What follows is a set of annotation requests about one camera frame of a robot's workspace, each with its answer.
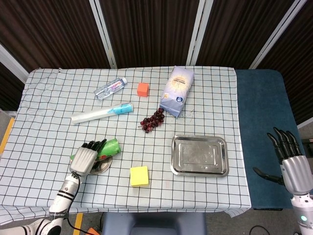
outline white grid tablecloth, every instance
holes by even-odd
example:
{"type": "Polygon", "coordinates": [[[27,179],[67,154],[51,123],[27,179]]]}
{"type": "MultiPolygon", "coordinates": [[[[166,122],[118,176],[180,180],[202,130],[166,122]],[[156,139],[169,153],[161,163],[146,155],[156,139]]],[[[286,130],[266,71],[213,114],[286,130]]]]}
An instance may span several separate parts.
{"type": "Polygon", "coordinates": [[[14,126],[0,160],[0,224],[48,215],[66,175],[69,157],[86,141],[117,138],[122,153],[110,169],[82,179],[71,212],[225,211],[239,215],[251,207],[244,168],[234,69],[186,67],[194,84],[179,118],[148,134],[139,122],[151,116],[173,67],[121,70],[33,71],[27,80],[14,126]],[[105,100],[93,91],[116,77],[128,84],[105,100]],[[150,84],[139,97],[139,82],[150,84]],[[73,112],[132,102],[134,112],[71,125],[73,112]],[[220,136],[227,142],[229,175],[176,176],[170,170],[175,134],[220,136]],[[148,187],[130,186],[130,167],[147,165],[148,187]]]}

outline stainless steel tray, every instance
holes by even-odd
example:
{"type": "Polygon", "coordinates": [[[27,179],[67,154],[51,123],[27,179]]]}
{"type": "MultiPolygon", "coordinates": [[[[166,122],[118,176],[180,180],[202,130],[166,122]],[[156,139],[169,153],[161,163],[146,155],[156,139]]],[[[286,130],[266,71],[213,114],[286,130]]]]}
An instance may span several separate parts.
{"type": "Polygon", "coordinates": [[[229,168],[225,140],[215,136],[174,136],[171,170],[176,175],[226,176],[229,168]]]}

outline blue cloth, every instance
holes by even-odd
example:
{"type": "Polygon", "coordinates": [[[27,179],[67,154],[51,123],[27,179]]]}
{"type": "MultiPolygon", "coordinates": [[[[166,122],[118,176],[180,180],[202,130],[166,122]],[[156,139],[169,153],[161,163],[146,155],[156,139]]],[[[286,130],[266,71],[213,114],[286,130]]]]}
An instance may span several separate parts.
{"type": "Polygon", "coordinates": [[[253,208],[291,208],[291,194],[284,186],[259,177],[263,172],[281,176],[274,147],[267,132],[273,127],[291,131],[300,143],[282,75],[274,70],[236,70],[241,141],[253,208]]]}

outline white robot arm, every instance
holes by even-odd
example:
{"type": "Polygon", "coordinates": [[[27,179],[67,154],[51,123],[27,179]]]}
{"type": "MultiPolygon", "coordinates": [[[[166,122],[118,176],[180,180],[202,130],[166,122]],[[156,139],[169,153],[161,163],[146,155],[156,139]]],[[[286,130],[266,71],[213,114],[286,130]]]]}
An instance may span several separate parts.
{"type": "Polygon", "coordinates": [[[310,191],[313,189],[313,176],[306,156],[301,154],[299,144],[294,135],[274,127],[278,136],[276,139],[271,133],[271,139],[280,168],[282,177],[264,174],[258,168],[253,170],[266,180],[284,185],[288,192],[293,194],[291,199],[294,212],[302,235],[313,235],[313,196],[310,191]]]}
{"type": "Polygon", "coordinates": [[[61,189],[49,208],[51,221],[39,219],[29,225],[0,230],[0,235],[60,235],[62,223],[65,219],[68,220],[70,206],[77,195],[80,177],[89,174],[96,160],[98,151],[105,143],[106,139],[102,142],[91,141],[88,144],[84,143],[78,148],[75,158],[69,166],[72,173],[66,177],[61,189]]]}

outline cable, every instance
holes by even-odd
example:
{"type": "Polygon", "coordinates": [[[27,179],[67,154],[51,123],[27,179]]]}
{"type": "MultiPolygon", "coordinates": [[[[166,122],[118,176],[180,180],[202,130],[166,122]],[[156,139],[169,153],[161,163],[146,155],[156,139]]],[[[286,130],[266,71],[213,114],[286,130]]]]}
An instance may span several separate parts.
{"type": "MultiPolygon", "coordinates": [[[[73,200],[70,202],[70,205],[69,205],[69,207],[68,207],[68,210],[67,210],[68,213],[69,213],[69,209],[70,209],[70,207],[72,206],[72,203],[73,203],[73,201],[74,201],[74,199],[75,199],[75,197],[76,197],[76,195],[77,195],[77,193],[78,193],[79,186],[80,186],[80,178],[79,178],[79,175],[78,175],[76,172],[74,172],[74,171],[72,171],[72,174],[75,175],[75,177],[78,179],[78,187],[77,187],[77,191],[76,191],[76,193],[75,193],[75,195],[74,195],[74,198],[73,198],[73,200]]],[[[73,229],[76,229],[76,230],[78,230],[78,231],[81,231],[81,232],[86,233],[86,234],[89,234],[89,235],[94,235],[94,234],[88,233],[88,232],[86,232],[86,231],[84,231],[84,230],[75,228],[75,227],[70,223],[70,221],[69,221],[68,218],[67,218],[67,222],[68,222],[68,224],[69,224],[73,229]]]]}
{"type": "Polygon", "coordinates": [[[99,229],[100,229],[100,230],[102,230],[102,229],[101,229],[101,226],[102,226],[101,220],[102,220],[103,214],[104,214],[104,212],[102,212],[102,215],[101,215],[100,221],[99,221],[99,229]]]}
{"type": "Polygon", "coordinates": [[[255,225],[255,226],[253,226],[253,227],[250,229],[249,235],[251,235],[252,230],[253,230],[254,228],[262,228],[262,229],[264,229],[264,230],[267,232],[268,235],[270,235],[269,231],[268,231],[266,228],[264,228],[263,226],[261,226],[261,225],[255,225]]]}

